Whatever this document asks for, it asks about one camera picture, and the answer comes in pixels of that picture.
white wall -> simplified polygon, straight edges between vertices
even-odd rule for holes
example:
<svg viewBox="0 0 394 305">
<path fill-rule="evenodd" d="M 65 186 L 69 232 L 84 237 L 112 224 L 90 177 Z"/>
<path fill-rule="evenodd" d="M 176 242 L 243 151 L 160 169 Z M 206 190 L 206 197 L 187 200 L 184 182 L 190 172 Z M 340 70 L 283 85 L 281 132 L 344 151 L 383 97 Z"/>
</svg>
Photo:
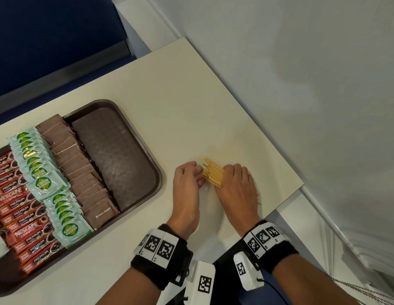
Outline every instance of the white wall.
<svg viewBox="0 0 394 305">
<path fill-rule="evenodd" d="M 394 0 L 150 0 L 394 275 Z"/>
</svg>

person's left hand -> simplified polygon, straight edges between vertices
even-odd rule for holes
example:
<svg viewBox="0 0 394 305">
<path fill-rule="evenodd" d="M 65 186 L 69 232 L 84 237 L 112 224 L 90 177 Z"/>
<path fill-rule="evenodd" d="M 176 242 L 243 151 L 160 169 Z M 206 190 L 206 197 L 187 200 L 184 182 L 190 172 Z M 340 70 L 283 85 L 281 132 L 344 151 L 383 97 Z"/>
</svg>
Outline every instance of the person's left hand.
<svg viewBox="0 0 394 305">
<path fill-rule="evenodd" d="M 203 168 L 195 161 L 176 168 L 173 179 L 173 212 L 167 225 L 188 240 L 200 220 L 199 189 L 205 183 Z"/>
</svg>

tray rim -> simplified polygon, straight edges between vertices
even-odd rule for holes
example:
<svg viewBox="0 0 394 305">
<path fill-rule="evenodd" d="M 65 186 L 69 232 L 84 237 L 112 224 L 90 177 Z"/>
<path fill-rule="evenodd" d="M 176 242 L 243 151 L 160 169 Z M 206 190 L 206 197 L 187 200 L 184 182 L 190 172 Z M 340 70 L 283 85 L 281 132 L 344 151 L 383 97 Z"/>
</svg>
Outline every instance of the tray rim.
<svg viewBox="0 0 394 305">
<path fill-rule="evenodd" d="M 147 148 L 144 146 L 143 142 L 141 141 L 141 139 L 139 138 L 139 136 L 137 135 L 135 130 L 132 128 L 131 124 L 128 122 L 127 117 L 122 113 L 121 109 L 119 108 L 119 106 L 115 102 L 113 102 L 111 100 L 108 100 L 108 99 L 93 100 L 92 102 L 89 102 L 88 104 L 86 104 L 86 105 L 74 110 L 73 112 L 70 112 L 67 115 L 63 116 L 63 118 L 67 119 L 67 122 L 69 122 L 68 118 L 72 117 L 74 114 L 80 112 L 81 110 L 83 110 L 83 109 L 85 109 L 85 108 L 87 108 L 89 106 L 92 106 L 92 105 L 98 104 L 98 103 L 105 103 L 105 104 L 111 105 L 113 107 L 113 111 L 116 114 L 118 114 L 118 117 L 124 123 L 124 125 L 129 130 L 131 135 L 135 138 L 135 140 L 138 143 L 138 145 L 141 147 L 142 151 L 146 155 L 146 158 L 148 159 L 149 163 L 152 165 L 152 167 L 155 170 L 155 173 L 157 174 L 156 176 L 157 176 L 157 179 L 158 179 L 157 181 L 158 182 L 156 182 L 156 184 L 155 184 L 154 191 L 151 192 L 149 195 L 143 197 L 138 203 L 136 203 L 136 204 L 132 205 L 131 207 L 129 207 L 125 212 L 120 213 L 118 216 L 116 216 L 112 220 L 108 221 L 104 226 L 102 226 L 100 229 L 98 229 L 98 230 L 94 231 L 93 233 L 91 233 L 90 235 L 88 235 L 82 241 L 78 242 L 77 244 L 71 246 L 68 249 L 62 249 L 59 252 L 59 254 L 54 257 L 54 259 L 51 259 L 50 261 L 48 261 L 48 263 L 45 263 L 42 267 L 38 268 L 33 273 L 27 275 L 26 278 L 23 279 L 20 283 L 18 283 L 15 287 L 13 287 L 13 288 L 11 288 L 9 290 L 0 292 L 0 297 L 6 297 L 8 295 L 11 295 L 12 293 L 14 293 L 17 290 L 19 290 L 20 288 L 22 288 L 24 285 L 26 285 L 27 283 L 32 281 L 34 278 L 36 278 L 37 276 L 39 276 L 40 274 L 42 274 L 43 272 L 45 272 L 46 270 L 51 268 L 57 262 L 61 261 L 65 257 L 67 257 L 69 254 L 71 254 L 73 251 L 78 249 L 80 246 L 84 245 L 86 242 L 88 242 L 89 240 L 91 240 L 92 238 L 97 236 L 99 233 L 101 233 L 104 230 L 106 230 L 108 227 L 113 225 L 115 222 L 117 222 L 118 220 L 120 220 L 124 216 L 128 215 L 131 211 L 136 209 L 138 206 L 142 205 L 144 202 L 146 202 L 147 200 L 152 198 L 154 195 L 156 195 L 159 192 L 160 188 L 162 187 L 162 183 L 163 183 L 162 171 L 160 170 L 159 166 L 157 165 L 157 163 L 155 162 L 154 158 L 151 156 L 151 154 L 149 153 Z M 4 154 L 9 152 L 10 151 L 9 145 L 6 145 L 6 146 L 0 148 L 0 151 L 3 151 Z"/>
</svg>

hand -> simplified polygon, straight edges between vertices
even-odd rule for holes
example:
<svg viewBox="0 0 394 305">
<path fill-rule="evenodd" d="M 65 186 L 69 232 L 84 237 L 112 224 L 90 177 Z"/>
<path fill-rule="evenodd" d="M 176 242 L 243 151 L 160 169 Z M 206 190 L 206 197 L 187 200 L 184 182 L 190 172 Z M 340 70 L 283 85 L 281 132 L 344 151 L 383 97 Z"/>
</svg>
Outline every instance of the hand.
<svg viewBox="0 0 394 305">
<path fill-rule="evenodd" d="M 173 212 L 167 225 L 186 241 L 200 220 L 199 189 L 205 183 L 203 168 L 195 161 L 176 168 L 173 179 Z"/>
<path fill-rule="evenodd" d="M 261 220 L 258 193 L 246 167 L 226 165 L 221 187 L 215 187 L 215 190 L 228 220 L 241 237 Z"/>
</svg>

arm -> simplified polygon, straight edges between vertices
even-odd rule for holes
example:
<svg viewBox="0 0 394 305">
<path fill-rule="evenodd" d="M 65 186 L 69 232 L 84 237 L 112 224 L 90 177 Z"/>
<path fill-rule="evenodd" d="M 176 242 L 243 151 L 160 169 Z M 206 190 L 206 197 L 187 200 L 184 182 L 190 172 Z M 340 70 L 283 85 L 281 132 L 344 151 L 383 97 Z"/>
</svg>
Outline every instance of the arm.
<svg viewBox="0 0 394 305">
<path fill-rule="evenodd" d="M 176 168 L 173 180 L 173 212 L 167 225 L 186 241 L 200 220 L 199 188 L 203 168 L 195 161 Z M 155 305 L 162 291 L 143 273 L 129 268 L 96 305 Z"/>
<path fill-rule="evenodd" d="M 225 166 L 221 188 L 216 187 L 216 191 L 225 214 L 241 237 L 261 220 L 258 215 L 258 194 L 246 167 L 241 167 L 240 164 Z M 298 254 L 279 261 L 272 275 L 293 305 L 358 304 Z"/>
</svg>

